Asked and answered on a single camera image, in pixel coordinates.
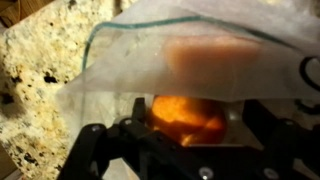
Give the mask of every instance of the clear plastic bag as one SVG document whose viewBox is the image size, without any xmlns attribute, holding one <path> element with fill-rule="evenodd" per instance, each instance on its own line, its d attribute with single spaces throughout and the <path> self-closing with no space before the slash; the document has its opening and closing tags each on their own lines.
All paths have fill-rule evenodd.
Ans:
<svg viewBox="0 0 320 180">
<path fill-rule="evenodd" d="M 129 115 L 144 94 L 320 99 L 299 74 L 305 56 L 320 55 L 320 21 L 296 15 L 255 0 L 141 0 L 96 26 L 85 71 L 58 101 L 79 132 L 89 122 L 110 126 Z M 310 74 L 319 80 L 319 63 L 312 63 Z"/>
<path fill-rule="evenodd" d="M 296 10 L 300 14 L 311 15 L 320 18 L 320 1 L 319 0 L 261 0 L 266 3 Z"/>
</svg>

